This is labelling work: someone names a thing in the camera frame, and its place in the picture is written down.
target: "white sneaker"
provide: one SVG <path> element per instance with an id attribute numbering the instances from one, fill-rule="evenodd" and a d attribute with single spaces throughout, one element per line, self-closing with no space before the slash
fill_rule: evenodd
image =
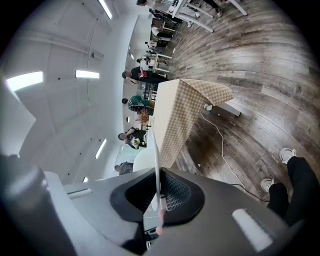
<path id="1" fill-rule="evenodd" d="M 282 163 L 285 165 L 288 163 L 290 158 L 295 157 L 295 156 L 297 156 L 295 149 L 290 149 L 290 148 L 284 147 L 279 152 L 279 157 L 280 157 Z"/>
<path id="2" fill-rule="evenodd" d="M 218 8 L 218 9 L 215 9 L 215 12 L 216 12 L 216 15 L 220 18 L 223 14 L 222 12 L 222 9 L 221 8 Z"/>
<path id="3" fill-rule="evenodd" d="M 270 187 L 275 184 L 275 180 L 274 178 L 270 179 L 270 178 L 264 178 L 263 180 L 261 180 L 260 182 L 260 186 L 261 188 L 264 190 L 264 192 L 269 193 L 269 189 Z"/>

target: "ceiling light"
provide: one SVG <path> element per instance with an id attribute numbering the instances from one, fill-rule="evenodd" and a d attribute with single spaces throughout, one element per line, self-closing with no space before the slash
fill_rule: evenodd
<path id="1" fill-rule="evenodd" d="M 76 78 L 99 78 L 99 73 L 85 71 L 85 70 L 76 70 L 75 77 Z"/>
<path id="2" fill-rule="evenodd" d="M 23 87 L 35 85 L 43 81 L 44 81 L 44 78 L 43 78 L 42 71 L 22 74 L 6 80 L 9 88 L 13 92 Z"/>
<path id="3" fill-rule="evenodd" d="M 102 149 L 104 148 L 104 146 L 105 146 L 106 142 L 107 142 L 107 139 L 105 138 L 105 139 L 104 139 L 104 141 L 102 142 L 101 146 L 99 147 L 98 152 L 95 154 L 95 159 L 98 159 L 98 157 L 99 157 L 99 155 L 100 155 L 100 153 L 101 153 Z"/>
<path id="4" fill-rule="evenodd" d="M 102 8 L 104 9 L 106 15 L 108 15 L 109 19 L 111 20 L 112 14 L 111 14 L 109 8 L 107 7 L 105 1 L 104 0 L 98 0 L 98 1 L 99 1 L 100 5 L 102 6 Z"/>

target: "checkered tablecloth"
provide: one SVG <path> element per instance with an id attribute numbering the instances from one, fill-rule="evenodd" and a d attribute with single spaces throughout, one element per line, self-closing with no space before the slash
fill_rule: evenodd
<path id="1" fill-rule="evenodd" d="M 193 79 L 176 79 L 158 86 L 152 129 L 160 164 L 170 168 L 191 133 L 206 98 L 215 106 L 233 98 L 225 85 Z"/>

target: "dark hair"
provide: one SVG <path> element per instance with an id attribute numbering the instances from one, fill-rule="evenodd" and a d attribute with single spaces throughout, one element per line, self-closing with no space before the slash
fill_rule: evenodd
<path id="1" fill-rule="evenodd" d="M 121 134 L 124 134 L 124 133 L 123 133 L 123 132 L 122 132 L 122 133 L 119 133 L 118 139 L 119 139 L 120 141 L 123 141 L 123 139 L 120 138 L 120 135 L 121 135 Z"/>
<path id="2" fill-rule="evenodd" d="M 137 1 L 136 1 L 136 5 L 137 5 L 137 6 L 138 6 L 138 5 L 143 5 L 143 4 L 146 3 L 146 1 L 147 1 L 147 0 L 137 0 Z"/>

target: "wooden floor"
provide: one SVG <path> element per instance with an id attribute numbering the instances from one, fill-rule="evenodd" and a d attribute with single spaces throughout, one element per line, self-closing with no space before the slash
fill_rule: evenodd
<path id="1" fill-rule="evenodd" d="M 248 16 L 232 4 L 221 18 L 201 15 L 213 33 L 196 24 L 181 26 L 166 49 L 173 57 L 169 78 L 218 82 L 232 90 L 230 102 L 240 117 L 219 107 L 202 113 L 220 129 L 224 157 L 246 188 L 268 199 L 260 188 L 266 177 L 292 193 L 279 158 L 283 147 L 295 148 L 320 177 L 320 69 L 299 30 L 274 3 L 243 0 L 241 5 Z M 206 4 L 202 9 L 214 14 Z M 222 159 L 221 143 L 216 128 L 199 116 L 174 167 L 239 183 Z"/>

